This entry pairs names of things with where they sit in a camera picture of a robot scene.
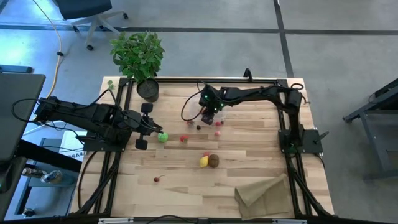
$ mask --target green leaves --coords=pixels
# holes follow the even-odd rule
[[[113,63],[119,72],[140,83],[153,78],[160,71],[165,50],[160,46],[157,34],[137,33],[126,37],[121,33],[118,39],[111,40]]]

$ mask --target gray floor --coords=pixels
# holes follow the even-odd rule
[[[38,3],[57,24],[67,24],[51,1]],[[128,21],[113,18],[111,23],[119,27],[278,28],[272,0],[118,0],[113,6],[113,11],[124,9],[130,17]],[[280,0],[280,6],[287,29],[398,29],[394,0]],[[9,0],[0,24],[48,22],[31,2]],[[0,54],[0,63],[30,65],[35,73],[45,74],[42,95],[46,95],[57,60],[55,32],[3,29],[0,34],[0,52],[7,52]],[[166,50],[161,76],[240,77],[246,67],[256,77],[287,76],[279,34],[158,34]],[[62,31],[60,35],[66,56],[54,95],[88,103],[98,96],[104,75],[120,75],[109,55],[108,42],[114,35],[96,32],[93,52],[85,49],[85,32]],[[398,36],[287,35],[287,44],[294,76],[305,79],[315,125],[320,131],[330,131],[323,147],[335,213],[396,223],[398,180],[362,181],[364,174],[378,171],[374,154],[361,123],[345,124],[341,118],[397,78]],[[26,139],[39,143],[43,136],[59,138],[62,133],[44,129]]]

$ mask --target cloth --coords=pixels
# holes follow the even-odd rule
[[[290,211],[289,191],[282,174],[272,180],[263,180],[235,188],[235,200],[242,220],[262,218],[266,215]]]

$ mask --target wooden table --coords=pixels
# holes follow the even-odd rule
[[[119,78],[104,77],[100,92],[107,89],[109,80],[117,87]],[[289,86],[293,83],[304,84],[301,78],[288,78],[287,81]],[[163,126],[164,131],[169,134],[169,140],[161,143],[157,140],[157,135],[152,134],[146,137],[148,150],[140,151],[134,147],[137,133],[132,135],[122,154],[111,215],[158,217],[173,214],[182,217],[240,218],[238,204],[234,199],[235,186],[272,179],[287,173],[285,158],[280,152],[277,137],[280,128],[275,106],[268,101],[244,102],[228,108],[222,127],[216,128],[202,123],[202,129],[198,131],[180,118],[184,102],[198,91],[196,84],[159,85],[159,99],[154,103],[154,110],[150,115],[156,123]],[[252,83],[211,85],[215,88],[259,87],[259,84]],[[307,98],[305,88],[301,92]],[[125,96],[124,92],[121,105],[124,105]],[[144,102],[134,87],[130,109],[139,111]],[[113,104],[113,100],[106,94],[99,103]],[[184,115],[190,117],[189,106]],[[309,104],[302,105],[300,115],[305,129],[312,129]],[[221,131],[220,137],[214,135],[217,129]],[[179,140],[183,134],[190,137],[186,143]],[[199,167],[199,159],[206,151],[219,155],[220,165],[216,169]],[[90,153],[85,156],[83,165],[89,155]],[[88,165],[81,188],[83,203],[98,185],[103,158],[104,153],[99,152]],[[319,158],[303,154],[303,164],[309,189],[324,208],[333,213],[325,172]],[[160,175],[165,176],[160,182],[154,182],[154,177]],[[104,195],[101,211],[106,204],[107,189]],[[298,199],[304,212],[300,191]],[[71,212],[76,210],[75,194]],[[293,216],[291,211],[269,217]]]

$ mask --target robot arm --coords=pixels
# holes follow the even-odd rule
[[[61,101],[57,97],[41,98],[35,114],[36,122],[64,121],[89,131],[88,136],[77,138],[86,144],[92,144],[98,150],[122,151],[130,139],[131,133],[140,133],[136,141],[138,149],[146,149],[144,135],[162,132],[162,127],[155,124],[148,116],[152,104],[143,104],[140,113],[133,110],[122,111],[116,105],[97,104],[80,105]]]
[[[286,94],[284,103],[280,100],[279,93]],[[202,121],[210,125],[213,122],[214,114],[221,111],[225,106],[235,106],[245,101],[271,101],[278,109],[289,115],[289,143],[294,146],[301,146],[303,143],[303,126],[300,124],[299,113],[302,97],[297,89],[282,86],[261,86],[247,90],[222,87],[217,90],[206,84],[201,91],[199,104],[204,107]]]

